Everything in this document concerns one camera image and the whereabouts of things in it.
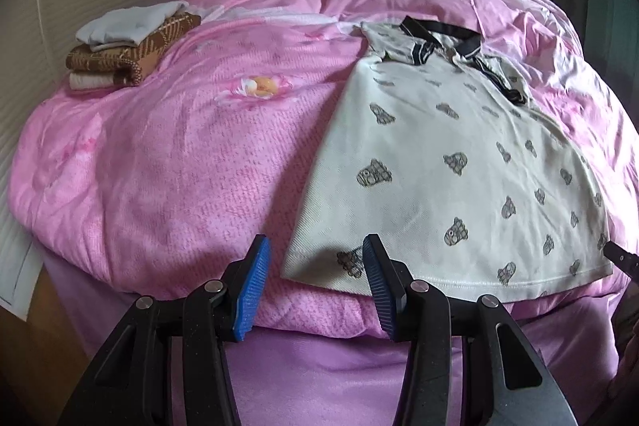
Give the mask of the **white patterned small shirt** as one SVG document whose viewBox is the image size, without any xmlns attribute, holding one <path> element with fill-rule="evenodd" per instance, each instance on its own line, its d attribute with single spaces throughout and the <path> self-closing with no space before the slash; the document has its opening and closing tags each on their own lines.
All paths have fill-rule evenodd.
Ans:
<svg viewBox="0 0 639 426">
<path fill-rule="evenodd" d="M 306 183 L 285 278 L 366 294 L 363 242 L 446 295 L 506 303 L 609 276 L 607 212 L 581 152 L 473 31 L 365 23 Z"/>
</svg>

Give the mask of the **purple bed sheet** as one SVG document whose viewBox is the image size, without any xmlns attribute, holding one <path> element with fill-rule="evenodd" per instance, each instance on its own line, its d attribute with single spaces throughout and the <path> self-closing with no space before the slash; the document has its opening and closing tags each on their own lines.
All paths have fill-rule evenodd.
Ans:
<svg viewBox="0 0 639 426">
<path fill-rule="evenodd" d="M 134 300 L 55 254 L 44 257 L 58 297 L 83 349 L 93 355 Z M 510 313 L 585 423 L 617 371 L 612 316 L 629 284 L 612 276 L 534 301 Z M 407 349 L 370 336 L 327 339 L 253 329 L 226 350 L 245 425 L 389 425 L 403 380 Z"/>
</svg>

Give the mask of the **pink quilt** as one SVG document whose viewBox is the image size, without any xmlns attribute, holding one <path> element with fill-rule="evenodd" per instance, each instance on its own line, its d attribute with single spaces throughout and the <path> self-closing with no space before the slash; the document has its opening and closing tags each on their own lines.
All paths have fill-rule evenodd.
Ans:
<svg viewBox="0 0 639 426">
<path fill-rule="evenodd" d="M 369 290 L 282 274 L 306 183 L 362 24 L 430 20 L 475 32 L 519 72 L 599 184 L 607 242 L 638 246 L 638 134 L 549 0 L 182 0 L 199 26 L 136 87 L 73 93 L 32 113 L 9 208 L 49 250 L 114 289 L 176 298 L 270 238 L 265 328 L 380 336 Z"/>
</svg>

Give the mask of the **cream folded cloth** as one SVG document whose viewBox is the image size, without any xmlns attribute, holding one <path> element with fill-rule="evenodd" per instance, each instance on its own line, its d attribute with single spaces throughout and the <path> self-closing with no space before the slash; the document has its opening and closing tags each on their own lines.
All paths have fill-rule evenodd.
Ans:
<svg viewBox="0 0 639 426">
<path fill-rule="evenodd" d="M 70 90 L 92 91 L 114 87 L 116 78 L 112 72 L 70 72 L 68 83 Z"/>
</svg>

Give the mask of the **brown patterned folded garment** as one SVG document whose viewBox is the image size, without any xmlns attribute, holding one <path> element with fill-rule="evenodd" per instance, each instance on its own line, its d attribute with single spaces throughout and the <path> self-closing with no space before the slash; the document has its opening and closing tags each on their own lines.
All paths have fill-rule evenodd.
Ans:
<svg viewBox="0 0 639 426">
<path fill-rule="evenodd" d="M 163 54 L 200 23 L 201 17 L 196 14 L 173 15 L 134 48 L 91 51 L 81 44 L 68 53 L 66 68 L 69 73 L 112 72 L 116 78 L 114 87 L 136 87 L 155 70 Z"/>
</svg>

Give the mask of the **light blue folded cloth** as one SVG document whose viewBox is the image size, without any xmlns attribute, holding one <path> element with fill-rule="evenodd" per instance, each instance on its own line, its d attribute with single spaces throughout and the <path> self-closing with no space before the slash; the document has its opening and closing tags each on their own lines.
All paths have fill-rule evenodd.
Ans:
<svg viewBox="0 0 639 426">
<path fill-rule="evenodd" d="M 91 51 L 118 46 L 134 48 L 169 17 L 183 13 L 188 6 L 184 1 L 171 1 L 112 10 L 80 27 L 76 32 L 76 40 Z"/>
</svg>

